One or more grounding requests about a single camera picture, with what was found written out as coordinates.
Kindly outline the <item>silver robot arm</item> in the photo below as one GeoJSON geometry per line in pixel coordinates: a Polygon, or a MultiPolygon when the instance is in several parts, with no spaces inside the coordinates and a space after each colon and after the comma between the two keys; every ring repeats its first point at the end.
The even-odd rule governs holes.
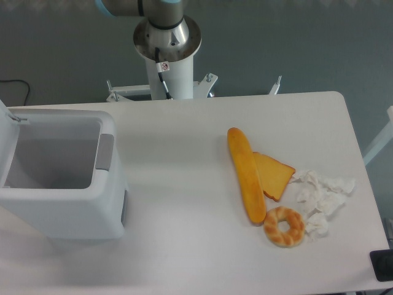
{"type": "Polygon", "coordinates": [[[201,45],[197,23],[184,14],[187,1],[96,1],[110,17],[142,17],[133,33],[139,54],[152,61],[182,61],[201,45]]]}

